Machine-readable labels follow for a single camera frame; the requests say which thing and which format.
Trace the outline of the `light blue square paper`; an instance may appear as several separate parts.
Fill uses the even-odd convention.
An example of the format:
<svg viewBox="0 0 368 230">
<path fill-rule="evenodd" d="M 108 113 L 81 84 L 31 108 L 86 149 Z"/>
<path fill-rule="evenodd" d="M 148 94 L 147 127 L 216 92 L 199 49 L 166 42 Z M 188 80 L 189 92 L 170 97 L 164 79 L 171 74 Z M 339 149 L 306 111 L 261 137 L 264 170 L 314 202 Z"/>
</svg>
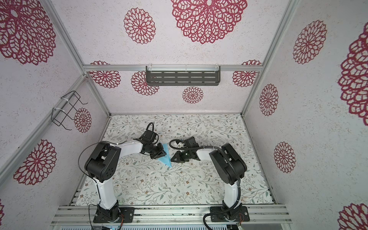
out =
<svg viewBox="0 0 368 230">
<path fill-rule="evenodd" d="M 165 152 L 165 155 L 163 157 L 160 157 L 158 160 L 163 163 L 164 165 L 168 166 L 169 168 L 172 168 L 172 162 L 169 154 L 169 148 L 168 144 L 162 144 L 163 151 Z"/>
</svg>

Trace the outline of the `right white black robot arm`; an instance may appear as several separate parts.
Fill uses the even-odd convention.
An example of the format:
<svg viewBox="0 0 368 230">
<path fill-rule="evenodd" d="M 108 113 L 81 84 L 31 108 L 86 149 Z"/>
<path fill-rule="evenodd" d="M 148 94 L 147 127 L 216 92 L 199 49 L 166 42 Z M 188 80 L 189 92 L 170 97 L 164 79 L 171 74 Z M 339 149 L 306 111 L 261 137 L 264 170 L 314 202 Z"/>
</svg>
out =
<svg viewBox="0 0 368 230">
<path fill-rule="evenodd" d="M 185 163 L 190 159 L 198 161 L 210 161 L 225 184 L 225 195 L 223 199 L 223 210 L 220 213 L 231 215 L 237 210 L 241 202 L 241 179 L 247 171 L 247 166 L 234 147 L 226 143 L 218 146 L 195 146 L 188 147 L 179 140 L 174 140 L 178 147 L 169 143 L 170 148 L 177 150 L 171 158 L 172 162 Z"/>
</svg>

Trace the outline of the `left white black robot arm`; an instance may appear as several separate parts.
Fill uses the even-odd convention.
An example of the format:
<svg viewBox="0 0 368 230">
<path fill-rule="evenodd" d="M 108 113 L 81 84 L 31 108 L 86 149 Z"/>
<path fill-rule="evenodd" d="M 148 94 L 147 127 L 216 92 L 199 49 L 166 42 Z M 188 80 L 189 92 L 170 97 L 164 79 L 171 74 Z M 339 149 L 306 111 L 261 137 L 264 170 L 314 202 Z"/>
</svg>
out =
<svg viewBox="0 0 368 230">
<path fill-rule="evenodd" d="M 121 211 L 114 193 L 113 176 L 120 157 L 142 153 L 157 160 L 167 156 L 161 143 L 133 139 L 121 144 L 101 141 L 85 163 L 87 175 L 94 181 L 99 195 L 93 223 L 117 223 L 122 221 L 126 211 Z"/>
</svg>

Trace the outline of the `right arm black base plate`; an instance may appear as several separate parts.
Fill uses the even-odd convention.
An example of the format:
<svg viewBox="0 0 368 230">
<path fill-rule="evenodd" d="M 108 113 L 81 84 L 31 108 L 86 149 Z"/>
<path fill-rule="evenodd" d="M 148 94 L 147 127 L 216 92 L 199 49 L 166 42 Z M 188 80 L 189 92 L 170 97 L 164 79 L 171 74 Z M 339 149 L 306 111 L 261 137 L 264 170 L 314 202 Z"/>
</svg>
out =
<svg viewBox="0 0 368 230">
<path fill-rule="evenodd" d="M 223 207 L 211 207 L 211 221 L 212 222 L 249 222 L 250 215 L 247 207 L 239 205 L 236 209 L 232 209 L 226 213 L 214 215 L 214 213 L 223 211 Z"/>
</svg>

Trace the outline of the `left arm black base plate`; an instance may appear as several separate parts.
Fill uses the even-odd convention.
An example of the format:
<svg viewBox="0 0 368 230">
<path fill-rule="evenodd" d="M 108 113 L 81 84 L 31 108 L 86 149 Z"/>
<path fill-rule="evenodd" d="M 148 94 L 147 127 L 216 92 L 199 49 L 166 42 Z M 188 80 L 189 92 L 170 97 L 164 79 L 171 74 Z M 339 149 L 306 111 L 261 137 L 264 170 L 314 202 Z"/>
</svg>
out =
<svg viewBox="0 0 368 230">
<path fill-rule="evenodd" d="M 93 223 L 132 223 L 135 208 L 112 208 L 107 210 L 97 207 Z"/>
</svg>

